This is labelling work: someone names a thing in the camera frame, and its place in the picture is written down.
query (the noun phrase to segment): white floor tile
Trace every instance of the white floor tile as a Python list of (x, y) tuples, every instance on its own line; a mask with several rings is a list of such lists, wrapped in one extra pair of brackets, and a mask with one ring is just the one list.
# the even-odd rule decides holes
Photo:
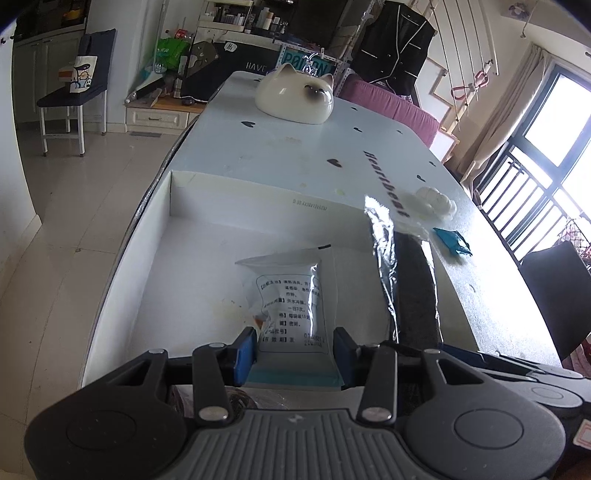
[(25, 421), (43, 330), (74, 249), (35, 237), (0, 301), (0, 413)]
[(5, 472), (22, 473), (24, 435), (25, 426), (22, 423), (0, 414), (0, 465)]
[[(77, 388), (119, 237), (176, 139), (88, 132), (85, 158), (76, 140), (49, 141), (43, 157), (39, 135), (18, 131), (43, 225), (0, 300), (0, 469), (31, 479), (24, 424)], [(90, 250), (76, 252), (83, 236)]]
[[(21, 143), (32, 133), (24, 133)], [(110, 134), (108, 140), (97, 134), (89, 137), (95, 141), (96, 148), (89, 148), (85, 158), (64, 156), (63, 144), (59, 142), (46, 158), (23, 158), (33, 205), (50, 245), (78, 246), (133, 156), (134, 145), (125, 134)]]
[(81, 248), (111, 253), (119, 251), (129, 222), (173, 143), (166, 140), (156, 144), (148, 141), (146, 145), (134, 148), (133, 159), (96, 212), (80, 241)]
[(114, 254), (81, 250), (64, 278), (49, 315), (33, 376), (27, 424), (43, 409), (75, 392)]

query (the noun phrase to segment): cat figurine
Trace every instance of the cat figurine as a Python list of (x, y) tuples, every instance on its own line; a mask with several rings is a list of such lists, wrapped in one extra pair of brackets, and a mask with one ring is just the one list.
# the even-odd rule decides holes
[(322, 124), (333, 110), (333, 76), (313, 77), (284, 63), (256, 89), (256, 107), (272, 116), (301, 124)]

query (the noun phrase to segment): plastic medicine packet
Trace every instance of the plastic medicine packet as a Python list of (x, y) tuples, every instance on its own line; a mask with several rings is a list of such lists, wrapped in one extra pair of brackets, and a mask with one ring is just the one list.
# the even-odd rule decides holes
[[(236, 262), (249, 311), (261, 330), (249, 384), (342, 385), (332, 357), (335, 309), (326, 308), (322, 284), (323, 268), (334, 268), (328, 261), (331, 257), (327, 247)], [(322, 265), (321, 258), (327, 259), (327, 265)]]

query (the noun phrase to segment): dark blue chair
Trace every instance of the dark blue chair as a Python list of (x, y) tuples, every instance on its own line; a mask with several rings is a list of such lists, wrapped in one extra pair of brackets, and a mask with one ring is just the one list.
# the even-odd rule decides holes
[[(83, 125), (83, 105), (94, 97), (103, 94), (102, 108), (102, 134), (107, 133), (107, 87), (109, 80), (109, 70), (111, 68), (111, 57), (113, 56), (113, 46), (115, 45), (116, 30), (107, 30), (86, 34), (80, 39), (78, 47), (79, 56), (96, 56), (95, 73), (92, 78), (91, 87), (82, 93), (70, 93), (70, 84), (51, 92), (49, 95), (39, 99), (39, 116), (41, 122), (41, 138), (43, 140), (43, 155), (47, 156), (48, 138), (77, 138), (80, 146), (80, 156), (84, 157), (84, 125)], [(66, 133), (65, 134), (47, 134), (45, 131), (45, 108), (66, 107)], [(78, 133), (71, 134), (70, 131), (70, 107), (76, 107), (78, 110)]]
[(570, 242), (528, 253), (519, 270), (562, 361), (591, 333), (591, 275)]

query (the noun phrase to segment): black jacket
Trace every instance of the black jacket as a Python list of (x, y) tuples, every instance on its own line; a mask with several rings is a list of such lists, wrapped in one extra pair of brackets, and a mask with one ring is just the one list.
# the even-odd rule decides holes
[(396, 94), (410, 95), (434, 34), (424, 16), (388, 1), (365, 30), (351, 68), (366, 82), (382, 81)]

